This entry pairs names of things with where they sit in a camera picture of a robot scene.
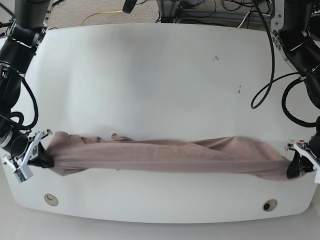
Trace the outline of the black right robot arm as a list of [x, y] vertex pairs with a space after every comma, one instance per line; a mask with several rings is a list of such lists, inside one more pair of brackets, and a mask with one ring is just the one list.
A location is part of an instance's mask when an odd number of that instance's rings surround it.
[[[33, 176], [31, 166], [54, 167], [53, 159], [41, 143], [52, 131], [47, 129], [29, 136], [38, 122], [39, 110], [25, 79], [46, 35], [52, 5], [51, 0], [15, 1], [10, 32], [0, 49], [0, 147], [8, 153], [3, 157], [4, 164], [11, 167], [18, 183]], [[12, 110], [19, 100], [21, 87], [25, 87], [33, 104], [34, 117], [28, 125], [23, 124], [22, 112]]]

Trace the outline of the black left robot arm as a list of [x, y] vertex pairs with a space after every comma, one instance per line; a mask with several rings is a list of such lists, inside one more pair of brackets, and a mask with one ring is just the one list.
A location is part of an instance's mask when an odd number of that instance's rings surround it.
[[270, 30], [283, 59], [296, 71], [299, 78], [291, 82], [282, 95], [283, 113], [295, 124], [314, 128], [315, 134], [308, 142], [288, 144], [294, 151], [286, 176], [297, 179], [314, 172], [314, 182], [320, 182], [320, 121], [306, 122], [293, 116], [287, 109], [287, 97], [291, 89], [304, 83], [307, 95], [316, 108], [320, 106], [320, 48], [312, 36], [319, 37], [315, 29], [319, 16], [313, 16], [314, 0], [274, 0], [270, 16]]

